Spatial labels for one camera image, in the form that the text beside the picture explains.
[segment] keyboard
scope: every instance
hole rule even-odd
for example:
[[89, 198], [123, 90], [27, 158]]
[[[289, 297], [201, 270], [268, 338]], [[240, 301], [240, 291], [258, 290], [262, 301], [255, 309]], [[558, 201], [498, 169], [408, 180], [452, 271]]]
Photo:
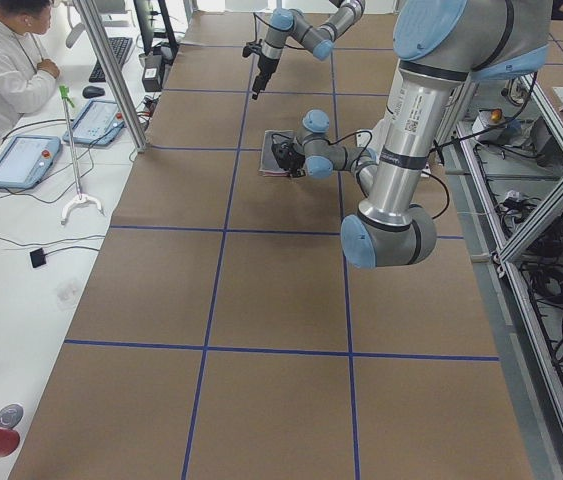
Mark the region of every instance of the keyboard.
[[[130, 51], [132, 50], [132, 38], [130, 37], [109, 37], [110, 47], [112, 47], [112, 53], [119, 63], [119, 67], [123, 67], [123, 64], [128, 59]], [[97, 63], [92, 69], [90, 78], [88, 78], [90, 83], [105, 82], [105, 73], [103, 73], [103, 68], [101, 68], [101, 63], [97, 60]]]

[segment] computer mouse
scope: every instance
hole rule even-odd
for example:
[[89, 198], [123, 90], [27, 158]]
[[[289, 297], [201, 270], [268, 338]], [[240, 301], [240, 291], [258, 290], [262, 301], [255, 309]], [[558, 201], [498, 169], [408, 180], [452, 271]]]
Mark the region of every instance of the computer mouse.
[[101, 87], [95, 87], [94, 85], [88, 85], [83, 89], [83, 98], [94, 98], [101, 97], [105, 95], [105, 90]]

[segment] black device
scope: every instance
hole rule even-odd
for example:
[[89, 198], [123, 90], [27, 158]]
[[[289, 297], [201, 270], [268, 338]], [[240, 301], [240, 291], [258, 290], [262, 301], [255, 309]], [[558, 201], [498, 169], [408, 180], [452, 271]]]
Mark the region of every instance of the black device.
[[105, 95], [105, 90], [94, 85], [87, 85], [86, 87], [84, 87], [81, 94], [83, 95], [83, 98], [102, 97], [103, 95]]
[[563, 159], [563, 152], [557, 143], [556, 138], [550, 132], [548, 125], [543, 117], [539, 117], [530, 129], [530, 142], [537, 156], [537, 164], [545, 167], [550, 163], [555, 163]]
[[280, 168], [289, 173], [291, 177], [299, 178], [305, 176], [305, 156], [297, 153], [291, 140], [280, 143], [272, 142], [272, 154]]
[[[130, 51], [132, 50], [132, 38], [131, 37], [109, 37], [110, 47], [112, 48], [112, 53], [114, 58], [117, 59], [119, 67], [123, 67]], [[92, 69], [90, 78], [88, 78], [90, 83], [100, 83], [105, 82], [105, 73], [103, 68], [101, 68], [101, 63], [97, 60], [97, 63]]]
[[165, 60], [161, 55], [151, 53], [145, 57], [141, 82], [146, 92], [160, 92], [165, 75]]
[[[159, 11], [155, 12], [152, 10], [150, 0], [134, 0], [134, 9], [137, 14], [139, 30], [141, 31], [141, 41], [143, 42], [143, 53], [145, 53], [146, 57], [150, 54], [161, 55], [162, 61], [171, 65], [179, 52], [179, 44], [174, 36], [174, 29], [172, 28], [165, 0], [158, 0], [158, 5]], [[156, 36], [156, 27], [154, 25], [154, 17], [156, 15], [161, 16], [167, 42], [153, 47], [152, 43]]]

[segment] tablet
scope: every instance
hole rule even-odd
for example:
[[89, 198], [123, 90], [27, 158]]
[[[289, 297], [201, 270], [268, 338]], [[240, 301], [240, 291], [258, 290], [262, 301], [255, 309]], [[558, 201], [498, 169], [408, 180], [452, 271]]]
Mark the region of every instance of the tablet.
[[17, 135], [0, 154], [0, 188], [37, 185], [61, 151], [59, 137]]
[[[123, 117], [116, 102], [91, 98], [72, 122], [72, 135], [76, 145], [106, 146], [123, 128]], [[63, 141], [69, 142], [66, 131]]]

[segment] grid of blue lines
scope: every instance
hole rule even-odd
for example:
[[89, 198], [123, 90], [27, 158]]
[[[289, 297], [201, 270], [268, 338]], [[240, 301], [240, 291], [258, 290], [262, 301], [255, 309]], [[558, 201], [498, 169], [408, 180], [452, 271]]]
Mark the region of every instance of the grid of blue lines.
[[[207, 46], [204, 48], [233, 48], [241, 49], [241, 46]], [[384, 95], [377, 94], [337, 94], [336, 92], [336, 81], [334, 74], [334, 67], [336, 62], [336, 51], [341, 50], [375, 50], [375, 51], [392, 51], [391, 49], [359, 49], [359, 48], [339, 48], [335, 50], [335, 53], [331, 56], [330, 69], [332, 78], [332, 92], [331, 93], [301, 93], [302, 95], [330, 95], [332, 96], [334, 102], [334, 130], [335, 135], [339, 138], [338, 129], [338, 115], [337, 115], [337, 96], [341, 95], [354, 95], [354, 96], [376, 96], [377, 98], [383, 99]], [[253, 77], [253, 72], [255, 68], [255, 59], [252, 60], [250, 67], [250, 79]], [[205, 151], [234, 151], [235, 161], [231, 179], [229, 200], [227, 205], [227, 210], [224, 219], [224, 225], [222, 229], [210, 229], [210, 228], [185, 228], [185, 227], [174, 227], [174, 226], [137, 226], [137, 225], [111, 225], [110, 228], [116, 229], [157, 229], [157, 230], [184, 230], [184, 231], [199, 231], [199, 232], [220, 232], [222, 233], [221, 246], [219, 252], [219, 258], [217, 261], [216, 273], [214, 277], [212, 301], [210, 305], [210, 310], [208, 313], [207, 325], [205, 330], [205, 338], [203, 345], [176, 345], [176, 344], [158, 344], [158, 343], [131, 343], [131, 342], [106, 342], [106, 341], [90, 341], [90, 340], [72, 340], [66, 339], [65, 343], [75, 344], [75, 345], [92, 345], [92, 346], [107, 346], [107, 347], [121, 347], [121, 348], [151, 348], [151, 349], [173, 349], [173, 350], [193, 350], [201, 352], [201, 363], [198, 372], [197, 386], [194, 397], [194, 404], [192, 409], [192, 416], [190, 419], [190, 426], [188, 432], [188, 440], [184, 458], [184, 464], [181, 472], [181, 479], [185, 480], [187, 478], [188, 467], [190, 462], [190, 456], [193, 448], [195, 424], [198, 412], [198, 406], [202, 394], [202, 384], [205, 371], [205, 364], [208, 352], [239, 352], [239, 353], [262, 353], [262, 354], [272, 354], [272, 355], [308, 355], [308, 356], [332, 356], [332, 357], [347, 357], [349, 365], [349, 377], [350, 377], [350, 405], [351, 405], [351, 423], [352, 423], [352, 434], [353, 434], [353, 448], [354, 448], [354, 469], [355, 469], [355, 480], [361, 479], [360, 471], [360, 454], [359, 454], [359, 443], [358, 443], [358, 429], [357, 429], [357, 410], [356, 410], [356, 392], [355, 392], [355, 378], [354, 378], [354, 361], [355, 358], [399, 358], [399, 359], [410, 359], [410, 360], [425, 360], [425, 361], [461, 361], [461, 362], [498, 362], [499, 358], [496, 356], [462, 356], [462, 355], [418, 355], [418, 354], [391, 354], [391, 353], [368, 353], [368, 352], [355, 352], [353, 346], [353, 332], [352, 332], [352, 322], [351, 322], [351, 309], [350, 309], [350, 299], [349, 299], [349, 285], [348, 285], [348, 265], [345, 258], [342, 255], [341, 262], [343, 264], [343, 276], [344, 276], [344, 294], [345, 294], [345, 308], [346, 308], [346, 321], [347, 321], [347, 341], [348, 349], [347, 351], [316, 351], [316, 350], [280, 350], [280, 349], [268, 349], [268, 348], [238, 348], [238, 347], [221, 347], [221, 346], [210, 346], [210, 333], [212, 330], [212, 322], [214, 316], [214, 308], [217, 296], [217, 289], [219, 286], [221, 278], [221, 268], [223, 264], [224, 247], [228, 234], [239, 234], [239, 233], [249, 233], [249, 234], [279, 234], [279, 235], [328, 235], [328, 236], [338, 236], [339, 232], [286, 232], [286, 231], [269, 231], [269, 230], [239, 230], [228, 228], [230, 211], [232, 207], [232, 198], [234, 194], [235, 181], [237, 177], [237, 171], [239, 167], [239, 158], [241, 152], [246, 151], [259, 151], [260, 149], [248, 149], [242, 148], [242, 140], [244, 135], [244, 127], [248, 112], [248, 104], [250, 101], [250, 91], [248, 86], [242, 91], [230, 91], [230, 90], [190, 90], [190, 89], [165, 89], [164, 93], [167, 91], [196, 91], [196, 92], [212, 92], [212, 93], [242, 93], [244, 95], [244, 106], [243, 113], [241, 117], [241, 128], [239, 133], [239, 140], [236, 149], [213, 149], [213, 148], [177, 148], [177, 147], [166, 147], [153, 145], [155, 149], [161, 150], [205, 150]], [[274, 90], [267, 91], [267, 94], [298, 94], [293, 92], [276, 92]], [[344, 216], [343, 208], [343, 188], [341, 183], [341, 174], [338, 178], [338, 188], [339, 188], [339, 210], [340, 216]], [[463, 240], [462, 236], [439, 236], [439, 239], [444, 240]]]

